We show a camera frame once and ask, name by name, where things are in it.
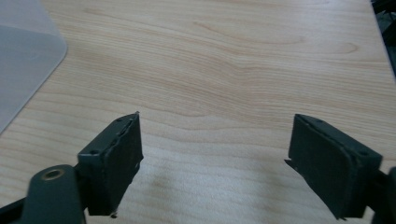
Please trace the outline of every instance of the wooden table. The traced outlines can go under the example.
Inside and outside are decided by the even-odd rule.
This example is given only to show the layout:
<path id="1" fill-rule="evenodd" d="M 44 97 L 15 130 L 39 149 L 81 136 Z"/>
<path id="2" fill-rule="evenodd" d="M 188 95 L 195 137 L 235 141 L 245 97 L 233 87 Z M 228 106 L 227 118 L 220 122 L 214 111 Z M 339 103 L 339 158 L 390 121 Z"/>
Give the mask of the wooden table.
<path id="1" fill-rule="evenodd" d="M 0 136 L 2 206 L 136 110 L 141 170 L 119 218 L 89 223 L 339 223 L 283 162 L 295 113 L 396 165 L 395 82 L 368 0 L 43 4 L 68 53 Z"/>

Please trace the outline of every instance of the wood grain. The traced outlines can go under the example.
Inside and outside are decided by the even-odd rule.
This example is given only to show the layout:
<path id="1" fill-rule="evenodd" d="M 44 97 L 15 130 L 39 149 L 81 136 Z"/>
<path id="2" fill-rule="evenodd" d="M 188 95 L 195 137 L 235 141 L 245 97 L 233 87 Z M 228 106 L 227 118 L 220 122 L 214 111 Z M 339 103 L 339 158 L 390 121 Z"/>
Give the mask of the wood grain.
<path id="1" fill-rule="evenodd" d="M 89 223 L 338 223 L 283 162 L 295 113 L 377 150 L 384 172 L 396 164 L 396 89 L 369 1 L 43 4 L 68 53 L 0 136 L 1 206 L 136 110 L 141 170 L 119 218 Z"/>

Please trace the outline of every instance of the translucent plastic sheet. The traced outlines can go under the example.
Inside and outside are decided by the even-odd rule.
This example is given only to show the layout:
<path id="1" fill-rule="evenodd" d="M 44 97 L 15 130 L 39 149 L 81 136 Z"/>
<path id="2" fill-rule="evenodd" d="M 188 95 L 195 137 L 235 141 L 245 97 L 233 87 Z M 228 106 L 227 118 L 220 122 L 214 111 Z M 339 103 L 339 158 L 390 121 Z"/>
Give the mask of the translucent plastic sheet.
<path id="1" fill-rule="evenodd" d="M 66 54 L 38 0 L 0 0 L 0 133 Z"/>

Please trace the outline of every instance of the light wood surface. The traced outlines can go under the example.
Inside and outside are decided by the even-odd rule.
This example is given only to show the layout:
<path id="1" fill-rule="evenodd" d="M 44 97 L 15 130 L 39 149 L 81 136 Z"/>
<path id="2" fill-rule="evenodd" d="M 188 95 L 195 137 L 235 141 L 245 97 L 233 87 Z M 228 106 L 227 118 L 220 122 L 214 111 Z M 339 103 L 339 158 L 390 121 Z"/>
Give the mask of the light wood surface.
<path id="1" fill-rule="evenodd" d="M 396 165 L 395 82 L 368 0 L 43 5 L 68 53 L 0 136 L 1 206 L 136 110 L 141 170 L 119 218 L 89 223 L 339 223 L 283 162 L 295 113 Z"/>

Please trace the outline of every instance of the table surface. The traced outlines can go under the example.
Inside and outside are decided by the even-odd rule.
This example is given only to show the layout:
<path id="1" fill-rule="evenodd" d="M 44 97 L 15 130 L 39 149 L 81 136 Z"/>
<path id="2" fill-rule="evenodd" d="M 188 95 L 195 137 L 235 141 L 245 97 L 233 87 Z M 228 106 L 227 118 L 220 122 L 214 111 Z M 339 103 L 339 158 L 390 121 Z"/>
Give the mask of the table surface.
<path id="1" fill-rule="evenodd" d="M 0 205 L 135 111 L 141 170 L 119 218 L 89 223 L 338 223 L 283 162 L 296 113 L 396 164 L 395 81 L 368 0 L 42 2 L 68 53 L 0 136 Z"/>

